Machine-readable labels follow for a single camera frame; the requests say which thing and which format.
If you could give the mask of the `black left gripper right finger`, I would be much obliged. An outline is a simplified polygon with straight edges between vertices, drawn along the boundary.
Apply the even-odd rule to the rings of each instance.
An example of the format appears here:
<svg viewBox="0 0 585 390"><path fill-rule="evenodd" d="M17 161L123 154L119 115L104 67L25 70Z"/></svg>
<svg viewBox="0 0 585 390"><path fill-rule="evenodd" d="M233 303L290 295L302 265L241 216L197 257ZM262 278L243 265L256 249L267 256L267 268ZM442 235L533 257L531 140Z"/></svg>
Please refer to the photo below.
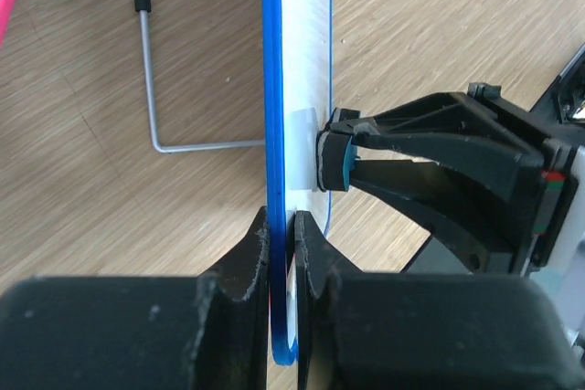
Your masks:
<svg viewBox="0 0 585 390"><path fill-rule="evenodd" d="M359 269L294 219L302 389L577 389L545 293L517 276Z"/></svg>

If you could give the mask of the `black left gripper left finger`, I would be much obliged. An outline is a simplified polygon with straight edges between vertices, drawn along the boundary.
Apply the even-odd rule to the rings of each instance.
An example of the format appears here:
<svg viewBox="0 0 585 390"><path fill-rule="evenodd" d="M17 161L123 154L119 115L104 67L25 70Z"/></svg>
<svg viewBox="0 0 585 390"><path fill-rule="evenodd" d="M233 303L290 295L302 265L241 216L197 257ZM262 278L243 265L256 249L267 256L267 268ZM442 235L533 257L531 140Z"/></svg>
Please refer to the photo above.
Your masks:
<svg viewBox="0 0 585 390"><path fill-rule="evenodd" d="M33 277L1 297L4 389L262 389L267 214L195 277Z"/></svg>

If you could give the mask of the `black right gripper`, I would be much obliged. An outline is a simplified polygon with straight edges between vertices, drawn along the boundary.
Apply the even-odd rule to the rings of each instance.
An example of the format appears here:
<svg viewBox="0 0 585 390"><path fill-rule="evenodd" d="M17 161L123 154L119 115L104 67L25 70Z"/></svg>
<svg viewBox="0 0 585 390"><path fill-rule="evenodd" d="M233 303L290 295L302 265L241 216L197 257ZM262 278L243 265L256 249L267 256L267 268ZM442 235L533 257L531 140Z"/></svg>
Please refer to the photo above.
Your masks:
<svg viewBox="0 0 585 390"><path fill-rule="evenodd" d="M584 222L584 105L547 91L531 111L497 90L432 93L331 122L355 145L419 156L473 180L509 178L510 198L466 195L434 162L357 161L350 184L431 233L407 271L534 271Z"/></svg>

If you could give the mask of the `blue whiteboard eraser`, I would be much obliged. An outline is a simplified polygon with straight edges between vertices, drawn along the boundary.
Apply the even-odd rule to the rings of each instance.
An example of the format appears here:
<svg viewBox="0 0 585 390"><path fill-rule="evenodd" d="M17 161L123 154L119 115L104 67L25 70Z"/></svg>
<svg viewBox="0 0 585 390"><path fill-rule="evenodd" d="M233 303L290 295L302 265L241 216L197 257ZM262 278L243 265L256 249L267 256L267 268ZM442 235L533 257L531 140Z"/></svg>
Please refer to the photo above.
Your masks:
<svg viewBox="0 0 585 390"><path fill-rule="evenodd" d="M316 181L322 192L347 192L356 161L352 136L321 131L316 139Z"/></svg>

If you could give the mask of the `blue framed whiteboard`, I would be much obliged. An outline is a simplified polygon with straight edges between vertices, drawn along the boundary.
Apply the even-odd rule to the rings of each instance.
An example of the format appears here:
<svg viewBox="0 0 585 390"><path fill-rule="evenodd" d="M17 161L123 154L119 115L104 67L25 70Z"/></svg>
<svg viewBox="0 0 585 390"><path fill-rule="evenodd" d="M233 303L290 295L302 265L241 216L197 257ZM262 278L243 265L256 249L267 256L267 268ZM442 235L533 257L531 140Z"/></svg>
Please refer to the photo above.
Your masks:
<svg viewBox="0 0 585 390"><path fill-rule="evenodd" d="M316 183L316 135L333 109L333 0L262 0L271 353L298 355L293 222L308 211L323 233L331 196Z"/></svg>

